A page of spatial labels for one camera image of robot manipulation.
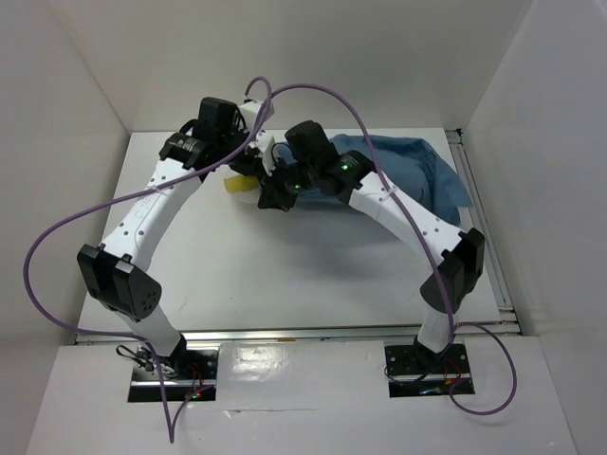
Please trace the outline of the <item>cream yellow pillow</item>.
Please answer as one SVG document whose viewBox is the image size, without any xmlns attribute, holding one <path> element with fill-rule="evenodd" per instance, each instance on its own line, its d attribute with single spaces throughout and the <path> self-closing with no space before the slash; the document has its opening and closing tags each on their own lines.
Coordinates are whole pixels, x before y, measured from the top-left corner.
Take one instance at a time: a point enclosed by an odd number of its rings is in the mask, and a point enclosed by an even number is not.
<svg viewBox="0 0 607 455">
<path fill-rule="evenodd" d="M 249 205 L 258 204 L 261 185 L 255 176 L 228 173 L 223 182 L 227 194 L 237 202 Z"/>
</svg>

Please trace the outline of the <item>blue pillowcase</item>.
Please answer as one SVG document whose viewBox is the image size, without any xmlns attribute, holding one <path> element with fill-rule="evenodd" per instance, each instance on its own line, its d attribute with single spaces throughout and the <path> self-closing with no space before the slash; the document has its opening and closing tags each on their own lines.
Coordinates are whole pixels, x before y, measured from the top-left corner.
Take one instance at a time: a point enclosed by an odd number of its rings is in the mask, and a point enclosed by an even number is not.
<svg viewBox="0 0 607 455">
<path fill-rule="evenodd" d="M 444 221 L 461 225 L 460 208 L 472 203 L 469 193 L 451 166 L 423 138 L 370 135 L 382 170 L 398 187 L 424 208 Z M 358 151 L 371 159 L 364 136 L 339 134 L 329 138 L 340 154 Z M 279 142 L 275 151 L 287 164 L 295 162 L 290 147 Z M 342 204 L 320 190 L 304 191 L 297 206 L 317 208 L 338 207 Z"/>
</svg>

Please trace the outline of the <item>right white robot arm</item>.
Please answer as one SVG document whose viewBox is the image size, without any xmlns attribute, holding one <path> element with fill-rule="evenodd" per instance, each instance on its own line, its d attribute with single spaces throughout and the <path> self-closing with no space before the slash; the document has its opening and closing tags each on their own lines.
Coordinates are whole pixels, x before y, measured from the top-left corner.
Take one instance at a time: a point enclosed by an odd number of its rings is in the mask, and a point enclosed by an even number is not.
<svg viewBox="0 0 607 455">
<path fill-rule="evenodd" d="M 456 316 L 464 298 L 483 273 L 485 236 L 434 215 L 401 190 L 368 155 L 351 149 L 341 153 L 317 122 L 307 120 L 285 133 L 292 158 L 280 157 L 272 136 L 256 146 L 264 176 L 261 209 L 291 209 L 304 191 L 318 190 L 376 221 L 400 241 L 420 251 L 431 268 L 420 287 L 427 304 L 414 339 L 414 361 L 425 372 L 447 359 Z"/>
</svg>

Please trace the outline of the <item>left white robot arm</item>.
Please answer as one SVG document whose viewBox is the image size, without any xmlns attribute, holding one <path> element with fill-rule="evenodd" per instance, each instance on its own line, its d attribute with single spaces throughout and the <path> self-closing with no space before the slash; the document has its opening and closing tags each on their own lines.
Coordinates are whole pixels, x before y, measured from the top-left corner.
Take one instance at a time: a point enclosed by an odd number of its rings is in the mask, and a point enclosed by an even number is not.
<svg viewBox="0 0 607 455">
<path fill-rule="evenodd" d="M 200 170 L 240 147 L 262 110 L 255 100 L 203 99 L 197 118 L 165 141 L 147 194 L 98 246 L 84 245 L 77 255 L 88 293 L 151 343 L 153 365 L 167 378 L 191 375 L 199 357 L 162 311 L 161 285 L 147 270 L 168 227 L 204 182 Z"/>
</svg>

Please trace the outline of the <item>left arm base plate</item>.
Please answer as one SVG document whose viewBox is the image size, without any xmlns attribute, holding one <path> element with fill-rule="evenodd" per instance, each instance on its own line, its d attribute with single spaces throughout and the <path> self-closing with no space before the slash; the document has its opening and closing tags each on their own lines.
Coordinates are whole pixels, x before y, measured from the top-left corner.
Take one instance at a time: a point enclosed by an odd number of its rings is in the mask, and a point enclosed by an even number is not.
<svg viewBox="0 0 607 455">
<path fill-rule="evenodd" d="M 135 355 L 132 380 L 135 382 L 158 381 L 156 364 L 149 349 L 138 347 Z M 172 367 L 165 358 L 161 358 L 161 372 L 165 381 L 174 383 L 193 383 L 204 385 L 217 377 L 219 352 L 217 348 L 188 351 L 184 359 L 178 360 Z"/>
</svg>

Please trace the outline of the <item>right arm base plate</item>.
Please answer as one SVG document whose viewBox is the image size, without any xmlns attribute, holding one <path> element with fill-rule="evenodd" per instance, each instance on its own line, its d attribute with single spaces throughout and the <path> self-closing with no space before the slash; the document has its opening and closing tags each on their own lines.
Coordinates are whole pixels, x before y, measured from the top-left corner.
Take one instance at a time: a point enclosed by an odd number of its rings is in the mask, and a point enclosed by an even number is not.
<svg viewBox="0 0 607 455">
<path fill-rule="evenodd" d="M 388 375 L 421 376 L 423 374 L 468 374 L 470 366 L 464 344 L 456 343 L 436 354 L 419 343 L 384 347 Z"/>
</svg>

